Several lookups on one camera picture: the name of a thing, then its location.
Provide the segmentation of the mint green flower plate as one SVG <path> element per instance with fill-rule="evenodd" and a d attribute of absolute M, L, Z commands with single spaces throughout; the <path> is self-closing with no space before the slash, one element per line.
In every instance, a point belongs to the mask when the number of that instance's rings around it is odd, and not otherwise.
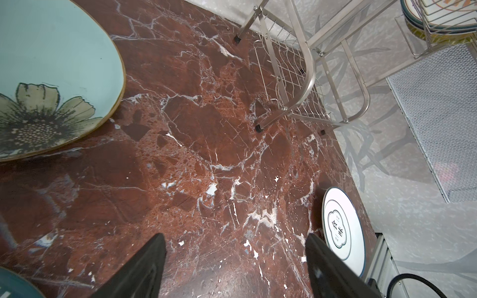
<path fill-rule="evenodd" d="M 125 85 L 115 43 L 75 2 L 1 2 L 1 161 L 92 133 L 116 111 Z"/>

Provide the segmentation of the orange sunburst plate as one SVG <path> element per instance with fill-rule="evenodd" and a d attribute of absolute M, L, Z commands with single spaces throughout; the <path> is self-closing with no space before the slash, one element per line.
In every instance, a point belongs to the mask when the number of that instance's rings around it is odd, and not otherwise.
<path fill-rule="evenodd" d="M 401 0 L 403 14 L 414 26 L 436 34 L 477 30 L 477 2 L 472 0 Z"/>

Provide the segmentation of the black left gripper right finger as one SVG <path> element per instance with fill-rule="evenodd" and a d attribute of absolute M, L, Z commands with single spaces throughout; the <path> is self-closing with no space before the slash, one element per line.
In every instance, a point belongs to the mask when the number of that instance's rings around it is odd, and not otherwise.
<path fill-rule="evenodd" d="M 315 234 L 308 235 L 305 251 L 315 298 L 380 297 Z"/>

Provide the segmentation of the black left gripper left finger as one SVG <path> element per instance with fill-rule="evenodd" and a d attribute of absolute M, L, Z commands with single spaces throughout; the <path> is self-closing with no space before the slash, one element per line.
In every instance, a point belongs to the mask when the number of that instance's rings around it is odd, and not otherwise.
<path fill-rule="evenodd" d="M 155 234 L 93 298 L 158 298 L 166 261 L 165 237 Z"/>

